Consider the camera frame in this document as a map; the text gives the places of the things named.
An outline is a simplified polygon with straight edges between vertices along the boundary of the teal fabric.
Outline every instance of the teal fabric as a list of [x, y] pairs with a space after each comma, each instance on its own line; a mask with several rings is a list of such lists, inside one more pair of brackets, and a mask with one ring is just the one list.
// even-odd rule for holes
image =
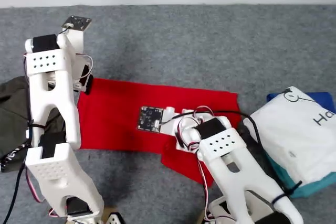
[[[267, 95], [267, 102], [272, 100], [277, 93], [268, 94]], [[315, 101], [317, 101], [322, 107], [328, 109], [332, 112], [336, 112], [334, 103], [332, 100], [332, 96], [328, 92], [311, 92], [307, 93], [310, 97], [312, 97]], [[293, 187], [296, 183], [291, 179], [288, 175], [287, 171], [283, 169], [280, 165], [278, 165], [272, 158], [268, 156], [271, 165], [273, 166], [274, 170], [276, 171], [279, 178], [283, 181], [287, 188]], [[295, 192], [291, 195], [291, 198], [298, 198], [298, 197], [307, 197], [317, 191], [333, 184], [336, 182], [336, 173], [330, 173], [320, 181], [316, 181], [304, 186], [299, 187], [295, 190]]]

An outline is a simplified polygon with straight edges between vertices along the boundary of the red fabric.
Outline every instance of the red fabric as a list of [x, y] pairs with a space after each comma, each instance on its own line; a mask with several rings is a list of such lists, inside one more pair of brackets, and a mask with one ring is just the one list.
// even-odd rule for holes
[[[94, 79], [90, 95], [82, 92], [78, 101], [81, 148], [162, 154], [163, 165], [202, 183], [195, 154], [176, 150], [175, 137], [137, 129], [140, 107], [171, 106], [181, 112], [207, 105], [213, 110], [239, 110], [237, 97], [226, 91]], [[237, 127], [240, 116], [226, 116]], [[211, 175], [206, 168], [204, 172], [211, 185]]]

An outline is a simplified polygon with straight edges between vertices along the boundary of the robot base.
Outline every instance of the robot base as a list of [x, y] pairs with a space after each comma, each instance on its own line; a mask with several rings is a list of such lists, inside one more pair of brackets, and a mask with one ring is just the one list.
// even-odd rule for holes
[[[101, 217], [103, 223], [106, 224], [125, 224], [121, 214], [113, 207], [104, 207], [104, 212]], [[74, 221], [67, 221], [65, 224], [78, 224]]]

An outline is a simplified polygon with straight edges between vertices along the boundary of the white bag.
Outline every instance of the white bag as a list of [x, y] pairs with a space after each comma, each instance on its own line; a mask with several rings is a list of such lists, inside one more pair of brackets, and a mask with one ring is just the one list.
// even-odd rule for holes
[[[336, 116], [299, 89], [287, 88], [251, 117], [265, 151], [295, 183], [336, 172]], [[256, 140], [251, 122], [244, 124]]]

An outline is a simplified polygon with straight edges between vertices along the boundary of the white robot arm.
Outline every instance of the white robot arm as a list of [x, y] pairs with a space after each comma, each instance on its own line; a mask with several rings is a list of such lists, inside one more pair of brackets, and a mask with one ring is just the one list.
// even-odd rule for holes
[[207, 223], [303, 224], [302, 216], [288, 197], [272, 204], [284, 192], [261, 169], [225, 116], [200, 113], [171, 120], [177, 115], [173, 108], [164, 110], [162, 122], [167, 123], [162, 124], [160, 132], [169, 135], [178, 132], [183, 145], [177, 142], [176, 148], [195, 153], [223, 193], [206, 209], [211, 216], [205, 214]]
[[[91, 19], [70, 16], [57, 36], [26, 41], [33, 139], [25, 164], [57, 216], [82, 224], [102, 224], [103, 199], [74, 154], [81, 138], [73, 92], [89, 92], [93, 78], [92, 59], [89, 64], [82, 54], [83, 32], [90, 23]], [[44, 132], [53, 108], [62, 115], [66, 132]], [[111, 215], [108, 223], [120, 224], [121, 220]]]

